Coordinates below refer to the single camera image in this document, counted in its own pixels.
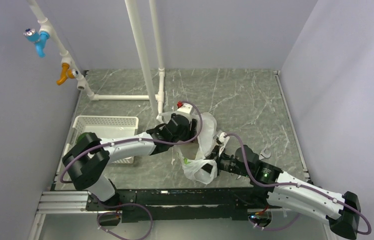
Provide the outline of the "green fake fruit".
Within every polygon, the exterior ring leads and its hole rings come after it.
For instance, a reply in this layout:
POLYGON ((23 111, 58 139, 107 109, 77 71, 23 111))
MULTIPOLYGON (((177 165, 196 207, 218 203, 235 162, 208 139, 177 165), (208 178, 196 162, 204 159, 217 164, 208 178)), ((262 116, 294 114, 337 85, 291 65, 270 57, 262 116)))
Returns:
POLYGON ((82 134, 80 134, 77 138, 76 138, 76 143, 79 143, 81 140, 82 140, 82 138, 86 135, 87 133, 86 132, 83 132, 82 134))

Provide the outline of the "white PVC pipe frame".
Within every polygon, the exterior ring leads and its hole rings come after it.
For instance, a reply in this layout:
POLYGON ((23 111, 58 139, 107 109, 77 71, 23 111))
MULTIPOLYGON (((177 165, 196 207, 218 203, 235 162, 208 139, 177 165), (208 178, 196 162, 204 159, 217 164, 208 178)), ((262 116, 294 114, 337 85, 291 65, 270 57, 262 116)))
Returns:
POLYGON ((62 63, 68 63, 71 69, 76 69, 78 71, 78 77, 75 78, 77 83, 77 89, 80 91, 84 91, 85 94, 91 101, 149 101, 153 118, 157 121, 162 122, 162 113, 163 113, 163 104, 164 104, 164 83, 165 83, 165 67, 163 64, 163 54, 162 54, 162 45, 160 40, 159 34, 159 24, 158 24, 158 17, 157 17, 157 10, 156 10, 156 2, 154 0, 149 1, 150 6, 150 13, 151 13, 151 20, 152 20, 152 28, 153 34, 155 38, 155 45, 157 51, 157 58, 158 58, 158 92, 155 92, 153 78, 151 75, 151 68, 147 54, 146 42, 141 26, 140 15, 138 12, 138 5, 135 0, 126 0, 125 6, 128 13, 129 22, 131 25, 131 30, 134 37, 134 42, 137 50, 137 54, 140 61, 140 66, 147 90, 147 95, 102 95, 94 93, 86 78, 81 74, 79 68, 76 66, 73 57, 69 53, 69 51, 65 48, 63 43, 61 42, 60 38, 58 37, 55 28, 53 27, 52 23, 48 20, 48 18, 44 15, 43 11, 41 10, 40 6, 35 0, 28 0, 27 1, 31 11, 37 18, 37 22, 40 25, 40 30, 38 32, 44 31, 47 32, 50 36, 48 40, 52 40, 55 42, 56 46, 58 47, 59 54, 61 56, 61 71, 62 71, 62 63))

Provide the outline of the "silver wrench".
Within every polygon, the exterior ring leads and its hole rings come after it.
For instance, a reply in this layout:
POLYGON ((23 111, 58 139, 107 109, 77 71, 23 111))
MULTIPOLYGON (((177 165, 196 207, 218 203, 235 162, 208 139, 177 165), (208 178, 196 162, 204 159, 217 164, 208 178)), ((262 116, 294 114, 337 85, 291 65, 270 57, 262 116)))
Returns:
POLYGON ((269 159, 271 155, 272 155, 271 152, 267 151, 267 148, 265 147, 264 149, 260 151, 258 159, 260 161, 263 159, 269 159))

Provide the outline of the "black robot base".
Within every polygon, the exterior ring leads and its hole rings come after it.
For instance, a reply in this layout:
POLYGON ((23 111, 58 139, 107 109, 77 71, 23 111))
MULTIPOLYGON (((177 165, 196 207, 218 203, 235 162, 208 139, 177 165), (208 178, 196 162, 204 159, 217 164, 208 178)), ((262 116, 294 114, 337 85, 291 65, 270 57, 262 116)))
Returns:
POLYGON ((123 223, 149 220, 147 208, 155 221, 231 219, 245 221, 253 212, 268 205, 262 190, 253 187, 118 189, 117 199, 99 204, 89 196, 89 212, 118 211, 123 223))

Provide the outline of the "white plastic bag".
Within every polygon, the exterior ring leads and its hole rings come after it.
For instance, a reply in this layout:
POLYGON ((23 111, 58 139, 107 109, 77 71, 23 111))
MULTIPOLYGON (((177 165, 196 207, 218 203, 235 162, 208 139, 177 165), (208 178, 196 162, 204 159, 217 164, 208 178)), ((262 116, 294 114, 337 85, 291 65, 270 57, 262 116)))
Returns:
POLYGON ((205 160, 215 146, 218 146, 216 135, 217 120, 209 112, 201 114, 202 130, 193 142, 176 145, 174 151, 180 160, 186 178, 205 185, 210 184, 216 177, 216 163, 205 160))

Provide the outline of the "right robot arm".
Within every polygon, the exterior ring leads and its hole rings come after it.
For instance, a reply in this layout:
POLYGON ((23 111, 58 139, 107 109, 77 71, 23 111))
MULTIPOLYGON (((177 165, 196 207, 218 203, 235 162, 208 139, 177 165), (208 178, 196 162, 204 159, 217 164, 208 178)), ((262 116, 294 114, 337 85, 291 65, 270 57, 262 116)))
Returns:
POLYGON ((358 236, 361 206, 358 196, 347 191, 337 193, 302 181, 277 166, 264 162, 269 153, 255 153, 247 145, 228 155, 215 146, 199 173, 214 177, 225 171, 249 178, 253 186, 251 203, 282 207, 328 225, 336 235, 355 240, 358 236))

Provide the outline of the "orange valve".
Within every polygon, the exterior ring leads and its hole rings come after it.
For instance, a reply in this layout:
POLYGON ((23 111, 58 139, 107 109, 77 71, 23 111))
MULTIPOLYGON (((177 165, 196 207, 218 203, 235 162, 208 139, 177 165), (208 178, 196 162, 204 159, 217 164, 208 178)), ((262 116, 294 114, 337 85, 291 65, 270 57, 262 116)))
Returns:
POLYGON ((76 79, 78 75, 79 72, 76 69, 72 69, 68 63, 64 62, 61 64, 60 78, 56 81, 56 84, 61 86, 67 79, 76 79))

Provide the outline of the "white plastic basket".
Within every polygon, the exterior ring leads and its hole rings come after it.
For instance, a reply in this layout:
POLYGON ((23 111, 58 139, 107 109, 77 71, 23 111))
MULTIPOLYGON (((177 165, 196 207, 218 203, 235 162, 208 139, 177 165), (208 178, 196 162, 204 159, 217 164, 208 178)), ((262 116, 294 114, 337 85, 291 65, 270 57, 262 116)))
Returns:
POLYGON ((96 133, 103 139, 117 139, 135 136, 139 128, 139 119, 135 116, 97 116, 80 115, 74 120, 63 150, 65 155, 83 133, 96 133))

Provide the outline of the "blue valve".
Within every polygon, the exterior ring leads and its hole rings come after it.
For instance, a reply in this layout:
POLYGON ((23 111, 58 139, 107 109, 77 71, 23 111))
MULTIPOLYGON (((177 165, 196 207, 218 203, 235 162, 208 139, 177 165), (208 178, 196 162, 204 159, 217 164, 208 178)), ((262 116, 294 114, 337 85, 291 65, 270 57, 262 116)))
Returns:
POLYGON ((27 28, 23 35, 29 42, 35 45, 37 55, 40 58, 44 58, 46 56, 44 53, 44 48, 47 40, 50 38, 50 35, 46 31, 37 32, 34 28, 27 28))

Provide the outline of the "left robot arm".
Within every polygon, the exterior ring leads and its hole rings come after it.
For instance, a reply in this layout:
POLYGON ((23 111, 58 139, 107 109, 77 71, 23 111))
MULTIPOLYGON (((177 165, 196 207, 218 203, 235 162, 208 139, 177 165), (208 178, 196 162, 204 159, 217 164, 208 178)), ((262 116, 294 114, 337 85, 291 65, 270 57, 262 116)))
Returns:
POLYGON ((72 184, 77 191, 88 191, 98 197, 106 210, 119 203, 116 187, 103 172, 108 164, 137 156, 152 156, 168 151, 175 145, 190 143, 203 128, 201 117, 190 119, 173 113, 161 123, 132 137, 104 140, 94 132, 86 133, 62 158, 64 170, 60 182, 72 184))

